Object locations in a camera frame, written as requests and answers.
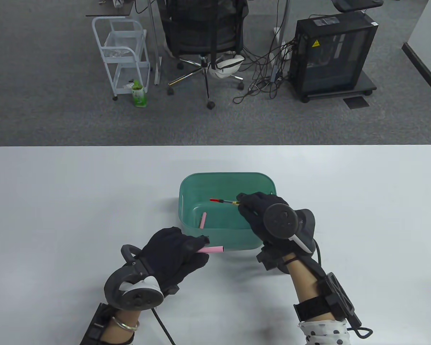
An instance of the gray carpet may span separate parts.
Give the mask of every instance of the gray carpet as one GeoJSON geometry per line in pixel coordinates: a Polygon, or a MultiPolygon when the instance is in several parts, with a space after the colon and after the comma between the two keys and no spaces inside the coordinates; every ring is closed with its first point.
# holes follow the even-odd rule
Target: gray carpet
{"type": "MultiPolygon", "coordinates": [[[[210,79],[212,111],[202,76],[166,95],[165,83],[181,71],[165,55],[162,82],[150,87],[147,108],[134,108],[130,96],[113,102],[84,17],[90,1],[97,2],[0,1],[0,146],[431,143],[431,89],[401,51],[426,0],[385,0],[368,12],[380,25],[365,64],[378,86],[366,97],[370,107],[349,110],[340,98],[302,104],[288,84],[274,100],[259,95],[235,105],[233,95],[242,94],[237,83],[210,79]]],[[[249,4],[245,45],[265,53],[276,2],[249,4]]],[[[292,8],[289,39],[295,20],[335,13],[330,0],[292,1],[292,8]]],[[[149,25],[147,12],[143,24],[149,25]]],[[[159,20],[158,31],[162,42],[159,20]]]]}

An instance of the pink foam stick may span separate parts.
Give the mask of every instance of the pink foam stick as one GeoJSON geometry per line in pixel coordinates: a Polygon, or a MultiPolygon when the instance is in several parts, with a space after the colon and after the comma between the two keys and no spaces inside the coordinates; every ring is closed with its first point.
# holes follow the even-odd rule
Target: pink foam stick
{"type": "Polygon", "coordinates": [[[203,212],[203,216],[201,217],[201,223],[199,223],[199,228],[204,229],[204,223],[206,223],[206,216],[208,214],[206,212],[203,212]]]}
{"type": "Polygon", "coordinates": [[[223,246],[220,247],[205,247],[203,249],[200,249],[198,253],[206,253],[206,254],[213,254],[213,253],[223,253],[223,246]]]}

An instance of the black mesh chair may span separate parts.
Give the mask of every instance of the black mesh chair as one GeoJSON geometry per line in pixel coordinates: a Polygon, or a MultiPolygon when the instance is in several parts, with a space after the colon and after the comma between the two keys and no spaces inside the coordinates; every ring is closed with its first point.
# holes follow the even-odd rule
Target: black mesh chair
{"type": "MultiPolygon", "coordinates": [[[[168,95],[174,94],[174,85],[202,72],[206,82],[207,107],[215,104],[209,99],[208,68],[216,69],[217,53],[243,49],[243,21],[249,13],[247,0],[157,0],[166,44],[173,56],[183,63],[197,67],[168,84],[168,95]],[[183,55],[199,55],[199,61],[182,59],[183,55]]],[[[243,78],[231,75],[244,89],[243,78]]]]}

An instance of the red-tipped brush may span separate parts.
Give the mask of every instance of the red-tipped brush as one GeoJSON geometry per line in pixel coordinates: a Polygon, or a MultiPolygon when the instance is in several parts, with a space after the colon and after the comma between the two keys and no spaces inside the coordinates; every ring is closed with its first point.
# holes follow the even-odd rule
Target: red-tipped brush
{"type": "Polygon", "coordinates": [[[209,201],[220,202],[221,204],[232,204],[232,205],[235,205],[235,206],[238,206],[240,204],[240,202],[234,202],[234,201],[223,200],[223,199],[209,199],[209,201]]]}

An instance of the computer tower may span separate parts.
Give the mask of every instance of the computer tower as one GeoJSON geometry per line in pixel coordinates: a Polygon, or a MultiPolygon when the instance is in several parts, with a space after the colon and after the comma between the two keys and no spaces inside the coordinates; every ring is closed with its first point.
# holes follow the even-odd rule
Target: computer tower
{"type": "Polygon", "coordinates": [[[377,28],[361,11],[299,20],[288,72],[298,97],[352,90],[377,28]]]}

